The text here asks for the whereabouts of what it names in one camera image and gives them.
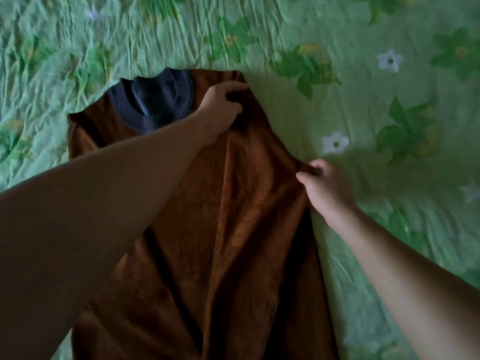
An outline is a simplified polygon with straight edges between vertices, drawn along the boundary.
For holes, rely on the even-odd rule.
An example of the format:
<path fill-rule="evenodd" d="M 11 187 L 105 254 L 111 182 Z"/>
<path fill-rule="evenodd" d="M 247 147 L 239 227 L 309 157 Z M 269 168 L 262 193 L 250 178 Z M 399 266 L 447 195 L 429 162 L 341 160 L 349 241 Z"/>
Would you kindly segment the brown sweater with dark collar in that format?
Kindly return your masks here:
<path fill-rule="evenodd" d="M 310 205 L 250 90 L 88 301 L 73 360 L 340 360 Z"/>

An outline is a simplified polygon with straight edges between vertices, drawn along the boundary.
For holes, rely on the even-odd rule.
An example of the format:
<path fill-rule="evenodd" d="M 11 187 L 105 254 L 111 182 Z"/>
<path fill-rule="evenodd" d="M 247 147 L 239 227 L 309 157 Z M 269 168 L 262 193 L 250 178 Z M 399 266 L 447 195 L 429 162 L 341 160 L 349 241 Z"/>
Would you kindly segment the person's left forearm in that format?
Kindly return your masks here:
<path fill-rule="evenodd" d="M 0 360 L 49 360 L 82 307 L 218 136 L 196 112 L 0 194 Z"/>

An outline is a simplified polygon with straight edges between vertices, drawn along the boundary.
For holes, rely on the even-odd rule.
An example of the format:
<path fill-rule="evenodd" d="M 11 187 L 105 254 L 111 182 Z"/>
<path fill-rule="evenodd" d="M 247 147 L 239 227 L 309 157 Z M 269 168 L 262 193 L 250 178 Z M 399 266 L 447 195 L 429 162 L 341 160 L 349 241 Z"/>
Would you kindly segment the green floral bedsheet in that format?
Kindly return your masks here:
<path fill-rule="evenodd" d="M 480 0 L 0 0 L 0 192 L 248 82 L 300 162 L 480 289 Z M 340 360 L 418 360 L 309 210 Z"/>

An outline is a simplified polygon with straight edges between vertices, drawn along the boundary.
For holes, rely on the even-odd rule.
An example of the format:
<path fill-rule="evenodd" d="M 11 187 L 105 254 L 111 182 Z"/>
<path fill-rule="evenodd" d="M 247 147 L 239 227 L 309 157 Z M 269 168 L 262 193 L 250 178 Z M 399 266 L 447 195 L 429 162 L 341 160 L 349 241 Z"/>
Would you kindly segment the person's right hand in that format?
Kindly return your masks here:
<path fill-rule="evenodd" d="M 351 234 L 358 209 L 347 179 L 339 167 L 325 159 L 313 160 L 309 166 L 314 173 L 299 171 L 296 178 L 305 187 L 311 205 L 337 234 Z"/>

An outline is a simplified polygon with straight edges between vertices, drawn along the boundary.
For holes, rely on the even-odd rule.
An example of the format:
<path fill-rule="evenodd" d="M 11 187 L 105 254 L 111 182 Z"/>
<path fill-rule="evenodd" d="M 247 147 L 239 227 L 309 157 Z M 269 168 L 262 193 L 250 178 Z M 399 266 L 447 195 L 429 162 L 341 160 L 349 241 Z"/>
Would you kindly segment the person's left hand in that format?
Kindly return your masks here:
<path fill-rule="evenodd" d="M 249 90 L 247 83 L 226 81 L 210 87 L 202 99 L 195 116 L 199 117 L 205 144 L 213 143 L 232 124 L 225 121 L 225 99 L 228 95 Z"/>

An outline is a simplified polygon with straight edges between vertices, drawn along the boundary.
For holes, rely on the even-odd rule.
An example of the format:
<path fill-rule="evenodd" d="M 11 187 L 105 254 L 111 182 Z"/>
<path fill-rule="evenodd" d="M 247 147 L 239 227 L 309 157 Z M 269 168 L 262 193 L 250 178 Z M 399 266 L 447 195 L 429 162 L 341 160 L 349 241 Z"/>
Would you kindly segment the person's right forearm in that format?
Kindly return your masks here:
<path fill-rule="evenodd" d="M 400 241 L 359 209 L 329 211 L 421 360 L 480 360 L 480 290 Z"/>

